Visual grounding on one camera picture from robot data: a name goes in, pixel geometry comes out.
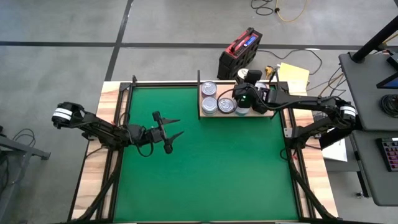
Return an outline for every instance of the green surface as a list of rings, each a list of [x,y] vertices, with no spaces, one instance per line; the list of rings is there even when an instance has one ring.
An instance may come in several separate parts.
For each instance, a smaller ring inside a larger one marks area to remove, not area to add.
[[[155,125],[159,110],[185,131],[167,155],[163,143],[150,157],[126,148],[116,222],[296,220],[279,118],[202,118],[196,88],[137,88],[131,123]],[[144,154],[150,147],[143,147]]]

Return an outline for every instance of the black line on floor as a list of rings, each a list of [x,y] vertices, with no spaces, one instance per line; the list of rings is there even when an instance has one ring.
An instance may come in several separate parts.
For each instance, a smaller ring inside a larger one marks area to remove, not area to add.
[[[123,14],[123,18],[122,18],[122,23],[120,24],[118,37],[116,38],[116,43],[113,48],[111,60],[109,61],[108,69],[106,71],[105,81],[112,80],[114,66],[116,65],[116,60],[118,59],[118,54],[119,54],[120,46],[121,46],[121,43],[123,40],[124,31],[126,31],[127,21],[129,20],[129,13],[130,13],[132,2],[133,2],[133,0],[127,1],[126,8],[124,10],[124,14]]]
[[[229,44],[201,43],[122,43],[121,47],[135,48],[193,48],[193,49],[225,49]],[[320,50],[359,50],[362,45],[303,45],[303,44],[260,44],[261,49],[320,49]]]
[[[109,42],[22,42],[22,41],[0,41],[0,46],[24,46],[24,47],[114,47],[115,43],[109,43]]]

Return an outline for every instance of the red and black case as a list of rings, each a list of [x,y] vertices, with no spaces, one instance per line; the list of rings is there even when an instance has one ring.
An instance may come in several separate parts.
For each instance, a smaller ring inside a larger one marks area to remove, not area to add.
[[[217,78],[232,80],[256,56],[262,34],[249,27],[221,54]]]

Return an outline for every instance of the keyboard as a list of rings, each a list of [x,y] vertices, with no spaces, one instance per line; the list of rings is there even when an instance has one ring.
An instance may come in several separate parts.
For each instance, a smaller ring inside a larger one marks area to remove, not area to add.
[[[398,138],[379,138],[376,142],[387,170],[398,171]]]

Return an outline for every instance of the yellow cable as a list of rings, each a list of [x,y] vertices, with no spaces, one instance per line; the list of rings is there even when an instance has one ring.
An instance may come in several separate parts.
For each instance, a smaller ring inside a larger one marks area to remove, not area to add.
[[[398,34],[394,34],[394,35],[390,36],[387,40],[385,40],[385,41],[383,42],[383,44],[386,44],[388,41],[390,41],[390,40],[396,38],[397,36],[398,36]]]
[[[278,8],[278,2],[279,2],[279,0],[276,0],[276,8]],[[282,19],[284,22],[293,22],[293,21],[298,19],[303,14],[303,12],[305,11],[305,8],[307,7],[307,3],[308,3],[308,0],[305,0],[305,4],[304,4],[303,10],[300,12],[300,14],[296,18],[294,18],[292,20],[287,20],[287,19],[282,18],[282,16],[280,15],[279,11],[277,11],[276,13],[278,14],[279,18]]]
[[[328,85],[321,91],[321,93],[319,93],[319,96],[322,96],[323,92],[324,92],[325,90],[327,90],[328,87],[329,87],[331,84],[333,84],[335,81],[337,81],[337,79],[339,79],[340,77],[342,78],[342,76],[343,76],[342,73],[341,73],[340,75],[338,75],[332,82],[330,82],[330,84],[328,84]]]

